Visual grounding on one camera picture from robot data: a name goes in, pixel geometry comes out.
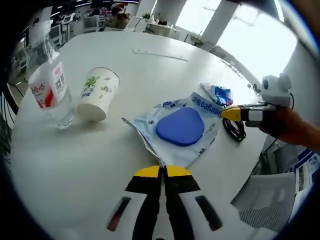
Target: white table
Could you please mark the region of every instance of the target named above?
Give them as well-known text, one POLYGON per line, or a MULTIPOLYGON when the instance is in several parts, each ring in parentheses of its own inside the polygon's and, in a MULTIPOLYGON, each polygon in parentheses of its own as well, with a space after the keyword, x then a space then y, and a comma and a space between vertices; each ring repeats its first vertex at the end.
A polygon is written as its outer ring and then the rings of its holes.
MULTIPOLYGON (((66 130, 48 124, 30 90, 20 105, 12 133, 12 180, 32 216, 56 239, 108 239, 105 221, 135 171, 158 164, 122 117, 134 119, 158 103, 185 98, 193 91, 208 98, 201 82, 231 88, 235 104, 258 100, 247 81, 218 57, 167 37, 87 33, 60 51, 75 102, 92 68, 108 67, 118 73, 120 87, 106 121, 83 124, 76 118, 66 130), (134 54, 133 48, 183 55, 188 61, 134 54), (83 235, 88 225, 92 232, 86 234, 102 235, 83 235)), ((190 166, 205 193, 229 203, 242 188, 266 139, 258 129, 246 132, 246 139, 237 144, 221 126, 214 144, 190 166)), ((172 239, 163 197, 161 207, 154 236, 172 239)))
POLYGON ((173 39, 179 39, 180 31, 177 29, 174 29, 172 27, 166 26, 166 25, 159 25, 154 23, 147 23, 150 26, 150 30, 154 32, 155 35, 164 36, 164 37, 170 37, 170 34, 175 34, 175 37, 172 37, 173 39))

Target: plastic water bottle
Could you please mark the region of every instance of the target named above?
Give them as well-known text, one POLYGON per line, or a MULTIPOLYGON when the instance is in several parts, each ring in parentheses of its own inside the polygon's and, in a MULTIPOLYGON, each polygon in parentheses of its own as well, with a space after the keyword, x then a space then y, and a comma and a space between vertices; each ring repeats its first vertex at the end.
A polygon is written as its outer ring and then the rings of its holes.
POLYGON ((49 37, 51 24, 40 22, 37 25, 32 27, 30 34, 28 85, 48 119, 58 128, 65 129, 72 123, 75 112, 61 56, 49 37))

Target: white paper cup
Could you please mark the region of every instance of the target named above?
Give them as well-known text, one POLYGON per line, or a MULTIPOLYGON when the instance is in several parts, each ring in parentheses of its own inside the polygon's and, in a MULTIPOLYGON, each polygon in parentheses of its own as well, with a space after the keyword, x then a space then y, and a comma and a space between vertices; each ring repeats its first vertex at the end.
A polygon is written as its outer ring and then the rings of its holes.
POLYGON ((119 76, 106 67, 97 67, 88 72, 76 108, 79 117, 91 122, 100 122, 106 119, 119 83, 119 76))

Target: yellow tape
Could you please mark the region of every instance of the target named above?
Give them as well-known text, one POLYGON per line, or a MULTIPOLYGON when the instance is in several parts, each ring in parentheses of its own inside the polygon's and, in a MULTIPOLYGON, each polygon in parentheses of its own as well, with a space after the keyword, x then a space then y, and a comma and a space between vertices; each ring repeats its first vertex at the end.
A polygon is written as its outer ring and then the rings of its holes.
POLYGON ((168 172, 168 177, 179 177, 179 176, 191 175, 191 172, 189 170, 181 166, 167 165, 166 169, 168 172))
POLYGON ((230 109, 226 109, 221 113, 221 116, 224 119, 229 119, 234 122, 241 121, 241 109, 240 107, 231 107, 230 109))
POLYGON ((159 166, 149 166, 142 168, 135 173, 136 177, 145 177, 145 178, 157 178, 159 172, 159 166))

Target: window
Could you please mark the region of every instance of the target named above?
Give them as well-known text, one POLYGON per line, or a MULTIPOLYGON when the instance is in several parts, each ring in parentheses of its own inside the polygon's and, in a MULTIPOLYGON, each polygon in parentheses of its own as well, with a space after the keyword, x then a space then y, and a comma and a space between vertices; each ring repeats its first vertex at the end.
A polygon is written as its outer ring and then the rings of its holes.
POLYGON ((175 25, 202 35, 220 2, 221 0, 186 0, 175 25))
POLYGON ((283 23, 243 4, 238 6, 217 45, 261 83, 264 76, 278 76, 285 69, 297 42, 297 37, 283 23))

